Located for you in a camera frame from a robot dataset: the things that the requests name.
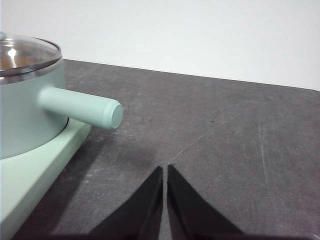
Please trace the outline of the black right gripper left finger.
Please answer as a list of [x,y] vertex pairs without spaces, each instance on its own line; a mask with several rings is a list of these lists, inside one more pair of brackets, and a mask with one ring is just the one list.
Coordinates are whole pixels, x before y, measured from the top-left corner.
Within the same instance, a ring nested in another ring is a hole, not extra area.
[[158,166],[132,196],[87,234],[46,240],[157,240],[163,210],[163,169]]

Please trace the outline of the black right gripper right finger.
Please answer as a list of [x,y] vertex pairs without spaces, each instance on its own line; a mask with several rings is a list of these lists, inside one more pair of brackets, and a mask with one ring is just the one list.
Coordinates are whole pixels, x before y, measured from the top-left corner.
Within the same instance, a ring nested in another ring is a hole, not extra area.
[[307,240],[305,236],[248,234],[205,201],[173,166],[167,166],[167,209],[174,240]]

